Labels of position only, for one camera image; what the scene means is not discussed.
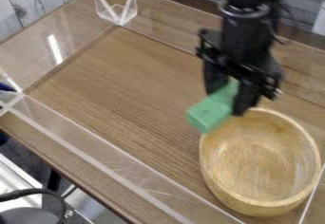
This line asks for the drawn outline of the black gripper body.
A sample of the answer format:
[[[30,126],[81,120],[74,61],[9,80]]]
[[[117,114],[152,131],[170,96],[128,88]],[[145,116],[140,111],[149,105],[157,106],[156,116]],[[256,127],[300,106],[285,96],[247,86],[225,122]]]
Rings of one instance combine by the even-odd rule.
[[[225,9],[221,31],[201,28],[197,56],[216,64],[231,78],[249,80],[273,100],[280,91],[284,70],[271,49],[277,40],[279,11]]]

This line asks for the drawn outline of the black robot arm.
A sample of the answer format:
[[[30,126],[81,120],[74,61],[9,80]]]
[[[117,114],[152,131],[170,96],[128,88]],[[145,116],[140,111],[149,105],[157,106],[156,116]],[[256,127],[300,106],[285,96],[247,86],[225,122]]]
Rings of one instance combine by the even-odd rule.
[[[275,99],[285,72],[272,55],[283,0],[224,0],[221,30],[198,31],[197,56],[204,61],[207,93],[213,94],[232,80],[239,81],[232,114],[241,116],[261,98]]]

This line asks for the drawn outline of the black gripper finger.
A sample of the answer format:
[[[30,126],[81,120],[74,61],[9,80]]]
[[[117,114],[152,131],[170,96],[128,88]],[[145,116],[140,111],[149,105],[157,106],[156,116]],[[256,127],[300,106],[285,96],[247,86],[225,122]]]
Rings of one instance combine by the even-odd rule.
[[[204,63],[204,80],[207,93],[212,95],[229,82],[229,76],[223,72],[220,67],[209,62]]]
[[[239,84],[239,93],[235,97],[233,114],[243,116],[251,107],[256,107],[263,96],[261,87],[243,79]]]

